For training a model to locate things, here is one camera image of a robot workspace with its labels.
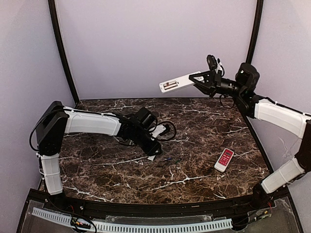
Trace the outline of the white battery cover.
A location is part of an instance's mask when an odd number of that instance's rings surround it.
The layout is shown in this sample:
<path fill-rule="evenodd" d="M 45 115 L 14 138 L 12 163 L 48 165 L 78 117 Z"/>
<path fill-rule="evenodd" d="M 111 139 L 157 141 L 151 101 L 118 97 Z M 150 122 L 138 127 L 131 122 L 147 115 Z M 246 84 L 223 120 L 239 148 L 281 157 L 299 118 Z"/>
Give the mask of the white battery cover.
<path fill-rule="evenodd" d="M 153 161 L 153 160 L 155 159 L 155 157 L 156 157 L 156 156 L 153 155 L 153 156 L 149 156 L 147 159 L 150 160 L 150 161 Z"/>

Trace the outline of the white air conditioner remote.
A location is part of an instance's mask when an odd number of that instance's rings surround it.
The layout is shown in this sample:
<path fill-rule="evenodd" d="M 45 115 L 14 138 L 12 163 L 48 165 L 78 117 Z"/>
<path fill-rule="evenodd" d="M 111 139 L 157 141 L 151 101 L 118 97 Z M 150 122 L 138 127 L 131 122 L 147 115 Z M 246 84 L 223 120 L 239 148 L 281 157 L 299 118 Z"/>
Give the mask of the white air conditioner remote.
<path fill-rule="evenodd" d="M 168 81 L 164 81 L 159 84 L 160 91 L 163 94 L 166 94 L 185 87 L 193 86 L 194 82 L 189 79 L 189 76 L 198 73 L 200 73 L 200 71 L 177 77 Z"/>

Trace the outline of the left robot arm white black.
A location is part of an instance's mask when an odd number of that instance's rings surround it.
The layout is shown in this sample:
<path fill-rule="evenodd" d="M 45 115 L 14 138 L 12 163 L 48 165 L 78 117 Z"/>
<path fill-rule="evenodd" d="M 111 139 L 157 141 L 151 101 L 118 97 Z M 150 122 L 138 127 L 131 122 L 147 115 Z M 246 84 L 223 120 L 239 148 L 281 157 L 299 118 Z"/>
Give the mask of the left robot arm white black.
<path fill-rule="evenodd" d="M 134 114 L 98 113 L 66 107 L 54 101 L 36 123 L 30 138 L 36 136 L 37 145 L 30 145 L 39 158 L 39 170 L 43 176 L 48 194 L 63 192 L 60 175 L 59 154 L 63 137 L 69 133 L 97 133 L 130 140 L 148 156 L 161 154 L 157 136 L 165 131 L 162 125 L 155 125 L 157 118 L 142 107 Z"/>

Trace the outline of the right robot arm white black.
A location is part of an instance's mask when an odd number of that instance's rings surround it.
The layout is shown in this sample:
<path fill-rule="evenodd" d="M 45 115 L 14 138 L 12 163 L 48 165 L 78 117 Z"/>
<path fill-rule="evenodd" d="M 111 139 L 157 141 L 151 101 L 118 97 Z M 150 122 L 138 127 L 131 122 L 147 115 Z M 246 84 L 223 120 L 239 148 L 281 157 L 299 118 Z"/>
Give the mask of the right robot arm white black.
<path fill-rule="evenodd" d="M 255 94 L 259 73 L 254 66 L 242 63 L 235 80 L 221 77 L 221 72 L 217 72 L 214 67 L 210 67 L 209 71 L 190 75 L 189 80 L 194 82 L 195 87 L 201 92 L 210 97 L 215 94 L 231 96 L 241 114 L 269 122 L 301 139 L 300 148 L 294 157 L 253 187 L 250 202 L 252 208 L 260 208 L 280 187 L 310 172 L 310 114 L 293 110 L 268 97 Z"/>

